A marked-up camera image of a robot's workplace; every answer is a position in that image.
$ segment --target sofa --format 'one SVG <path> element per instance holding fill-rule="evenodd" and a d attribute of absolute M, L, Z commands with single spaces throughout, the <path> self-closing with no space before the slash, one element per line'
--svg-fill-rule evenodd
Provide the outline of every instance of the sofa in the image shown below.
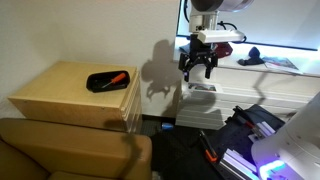
<path fill-rule="evenodd" d="M 29 119 L 0 119 L 0 179 L 150 180 L 147 136 Z"/>

